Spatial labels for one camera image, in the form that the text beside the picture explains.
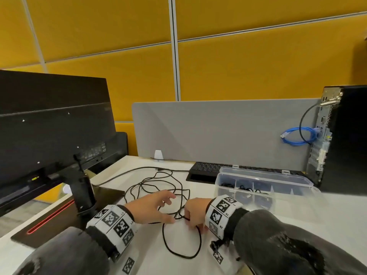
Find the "yellow wall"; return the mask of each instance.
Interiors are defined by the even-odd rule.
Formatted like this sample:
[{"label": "yellow wall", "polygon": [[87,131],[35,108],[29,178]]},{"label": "yellow wall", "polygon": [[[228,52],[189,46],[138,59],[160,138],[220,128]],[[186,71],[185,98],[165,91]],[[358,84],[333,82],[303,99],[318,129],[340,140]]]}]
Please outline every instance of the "yellow wall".
[{"label": "yellow wall", "polygon": [[[181,100],[319,97],[367,83],[367,0],[175,3]],[[0,0],[0,68],[105,77],[116,130],[137,155],[132,103],[176,100],[168,5]]]}]

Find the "person's right hand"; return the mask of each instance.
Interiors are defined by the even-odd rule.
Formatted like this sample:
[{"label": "person's right hand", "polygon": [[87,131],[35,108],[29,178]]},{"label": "person's right hand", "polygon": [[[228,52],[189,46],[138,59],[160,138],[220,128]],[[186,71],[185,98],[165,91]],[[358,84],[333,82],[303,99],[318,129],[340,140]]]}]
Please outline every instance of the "person's right hand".
[{"label": "person's right hand", "polygon": [[190,228],[198,226],[201,232],[208,230],[205,224],[206,208],[212,199],[194,198],[190,199],[185,204],[185,217],[190,219],[186,223]]}]

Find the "computer tower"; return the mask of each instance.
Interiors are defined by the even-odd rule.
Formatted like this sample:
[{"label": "computer tower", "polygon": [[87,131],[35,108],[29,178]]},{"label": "computer tower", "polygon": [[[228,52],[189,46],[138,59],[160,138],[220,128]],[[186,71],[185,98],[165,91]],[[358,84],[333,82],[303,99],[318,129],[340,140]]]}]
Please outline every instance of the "computer tower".
[{"label": "computer tower", "polygon": [[325,87],[306,168],[323,192],[367,195],[367,85]]}]

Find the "gray floor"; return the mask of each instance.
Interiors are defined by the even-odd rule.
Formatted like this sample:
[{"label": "gray floor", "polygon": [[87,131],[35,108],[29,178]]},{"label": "gray floor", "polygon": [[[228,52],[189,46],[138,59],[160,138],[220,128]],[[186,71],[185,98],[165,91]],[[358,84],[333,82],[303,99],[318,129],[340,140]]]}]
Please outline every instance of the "gray floor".
[{"label": "gray floor", "polygon": [[48,207],[48,203],[29,201],[0,217],[0,237]]}]

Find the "black cable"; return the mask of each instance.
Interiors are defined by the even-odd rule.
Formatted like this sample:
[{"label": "black cable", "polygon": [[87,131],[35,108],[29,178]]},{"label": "black cable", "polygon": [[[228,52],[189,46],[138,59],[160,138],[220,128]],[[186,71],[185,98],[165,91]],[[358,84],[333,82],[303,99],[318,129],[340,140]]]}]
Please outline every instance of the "black cable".
[{"label": "black cable", "polygon": [[[134,185],[131,185],[125,192],[125,196],[124,196],[124,199],[125,199],[125,202],[127,203],[127,200],[126,200],[126,194],[128,192],[130,192],[130,194],[132,195],[132,197],[134,198],[134,200],[138,199],[139,196],[140,196],[140,191],[143,190],[144,192],[146,193],[154,193],[154,192],[151,192],[151,191],[148,191],[147,189],[144,188],[144,186],[151,186],[151,187],[155,187],[157,189],[157,191],[160,191],[160,189],[156,186],[156,185],[153,185],[153,184],[148,184],[148,183],[151,183],[151,182],[165,182],[165,183],[168,183],[170,185],[172,185],[174,188],[173,189],[168,189],[168,191],[172,191],[173,194],[175,194],[176,196],[181,196],[181,202],[180,202],[180,208],[178,209],[178,211],[176,212],[172,212],[172,213],[167,213],[168,215],[174,215],[174,218],[175,220],[180,220],[180,219],[185,219],[187,221],[190,221],[190,219],[186,218],[185,216],[181,215],[181,211],[185,208],[185,205],[183,204],[183,199],[185,199],[186,201],[190,199],[190,194],[191,194],[191,191],[190,189],[184,189],[183,188],[183,185],[182,183],[177,180],[172,174],[174,171],[188,171],[188,170],[171,170],[171,169],[166,169],[166,168],[160,168],[160,167],[140,167],[140,168],[135,168],[135,169],[132,169],[132,170],[129,170],[129,171],[126,171],[122,174],[119,174],[117,176],[114,176],[113,178],[97,185],[97,186],[100,186],[100,185],[103,185],[103,184],[106,184],[108,182],[110,182],[111,180],[117,178],[117,177],[120,177],[124,174],[127,174],[131,171],[135,171],[135,170],[139,170],[139,169],[144,169],[144,168],[154,168],[154,169],[157,169],[158,171],[154,174],[153,177],[146,177],[145,179],[143,179],[141,182],[137,183],[137,184],[134,184]],[[160,176],[160,177],[157,177],[158,174],[165,174],[165,176]],[[168,177],[171,177],[173,178],[175,181],[177,181],[180,185],[181,185],[181,188],[177,188],[176,185],[174,185],[172,182],[169,182],[167,180],[164,180]],[[135,187],[138,186],[138,194],[137,196],[135,197],[135,195],[132,193],[132,191],[134,190]],[[184,195],[184,191],[188,191],[188,195],[187,197]],[[199,248],[198,250],[196,251],[196,253],[193,255],[193,256],[186,256],[186,255],[182,255],[182,254],[179,254],[179,253],[176,253],[175,251],[172,251],[169,247],[168,247],[168,244],[167,244],[167,241],[166,241],[166,237],[164,235],[164,223],[162,225],[162,236],[163,236],[163,242],[164,242],[164,245],[166,246],[167,250],[170,251],[172,254],[178,256],[178,257],[181,257],[183,259],[193,259],[195,258],[200,250],[201,250],[201,244],[202,244],[202,239],[201,239],[201,233],[200,233],[200,229],[198,226],[196,226],[197,228],[197,231],[199,232],[199,238],[200,238],[200,243],[199,243]]]},{"label": "black cable", "polygon": [[300,118],[300,126],[299,126],[299,128],[298,128],[298,130],[299,130],[299,132],[300,132],[300,137],[302,138],[302,140],[304,140],[306,143],[308,143],[309,145],[311,145],[312,143],[311,142],[308,142],[304,137],[303,137],[303,135],[302,135],[302,121],[303,121],[303,119],[305,118],[305,115],[313,108],[313,107],[315,107],[315,106],[317,106],[317,105],[320,105],[320,103],[316,103],[316,104],[314,104],[314,105],[312,105],[310,108],[308,108],[306,111],[305,111],[305,113],[303,114],[303,116]]}]

